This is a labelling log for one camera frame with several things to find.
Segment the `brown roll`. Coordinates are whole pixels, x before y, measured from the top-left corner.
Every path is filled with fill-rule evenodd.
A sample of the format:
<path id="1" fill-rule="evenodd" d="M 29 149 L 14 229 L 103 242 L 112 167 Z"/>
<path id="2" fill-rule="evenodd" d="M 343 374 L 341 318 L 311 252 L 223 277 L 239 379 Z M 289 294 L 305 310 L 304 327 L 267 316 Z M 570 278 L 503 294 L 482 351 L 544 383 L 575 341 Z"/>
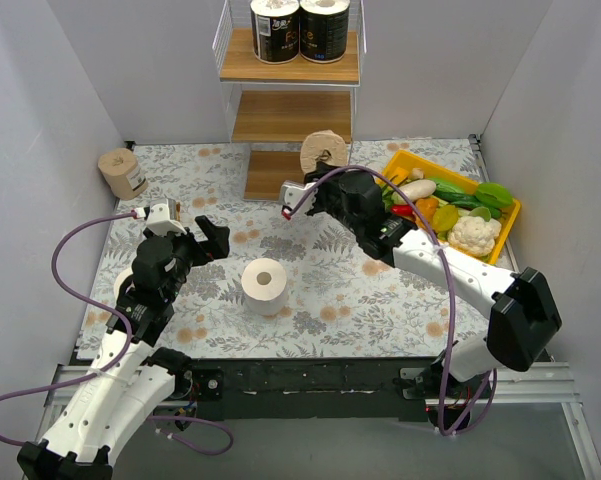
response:
<path id="1" fill-rule="evenodd" d="M 127 148 L 103 154 L 98 160 L 98 168 L 114 196 L 120 200 L 134 199 L 148 187 L 137 157 Z"/>
<path id="2" fill-rule="evenodd" d="M 331 152 L 331 165 L 342 167 L 348 164 L 349 149 L 344 139 L 332 130 L 322 130 L 309 134 L 300 149 L 300 168 L 304 174 L 315 168 L 316 157 L 324 150 Z"/>

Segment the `black roll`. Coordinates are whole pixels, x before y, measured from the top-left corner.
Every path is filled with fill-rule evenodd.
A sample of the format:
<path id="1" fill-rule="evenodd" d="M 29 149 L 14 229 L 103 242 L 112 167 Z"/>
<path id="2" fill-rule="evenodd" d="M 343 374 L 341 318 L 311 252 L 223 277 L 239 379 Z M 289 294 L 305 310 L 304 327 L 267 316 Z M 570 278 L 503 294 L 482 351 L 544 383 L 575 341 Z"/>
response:
<path id="1" fill-rule="evenodd" d="M 299 2 L 253 0 L 250 13 L 256 58 L 267 64 L 295 59 L 299 54 Z"/>
<path id="2" fill-rule="evenodd" d="M 300 54 L 314 63 L 333 63 L 346 51 L 350 1 L 300 2 Z"/>

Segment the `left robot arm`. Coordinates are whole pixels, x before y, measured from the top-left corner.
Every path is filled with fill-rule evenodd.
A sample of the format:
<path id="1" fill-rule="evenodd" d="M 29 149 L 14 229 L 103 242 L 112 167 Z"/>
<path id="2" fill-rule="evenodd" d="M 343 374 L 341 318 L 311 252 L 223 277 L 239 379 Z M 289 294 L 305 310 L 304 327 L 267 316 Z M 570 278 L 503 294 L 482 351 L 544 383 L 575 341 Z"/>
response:
<path id="1" fill-rule="evenodd" d="M 156 346 L 190 271 L 228 256 L 230 230 L 206 216 L 199 241 L 175 224 L 147 226 L 131 267 L 114 284 L 115 313 L 101 346 L 61 416 L 17 462 L 28 479 L 109 479 L 126 443 L 164 399 L 193 386 L 182 353 Z"/>

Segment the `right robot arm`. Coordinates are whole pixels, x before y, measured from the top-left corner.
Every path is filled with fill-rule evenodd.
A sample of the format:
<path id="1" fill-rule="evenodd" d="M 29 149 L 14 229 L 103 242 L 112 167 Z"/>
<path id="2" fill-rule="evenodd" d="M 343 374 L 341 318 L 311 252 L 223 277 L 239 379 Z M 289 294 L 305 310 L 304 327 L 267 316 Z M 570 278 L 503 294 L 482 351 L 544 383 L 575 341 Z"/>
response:
<path id="1" fill-rule="evenodd" d="M 386 193 L 412 204 L 415 187 L 407 174 L 388 178 L 367 167 L 319 162 L 304 183 L 284 183 L 279 201 L 285 218 L 330 215 L 371 258 L 446 288 L 452 301 L 463 299 L 488 319 L 487 330 L 448 340 L 429 367 L 400 381 L 402 388 L 451 398 L 473 380 L 485 389 L 500 367 L 527 371 L 562 326 L 546 277 L 533 268 L 498 268 L 444 246 L 429 222 L 418 226 L 386 207 Z"/>

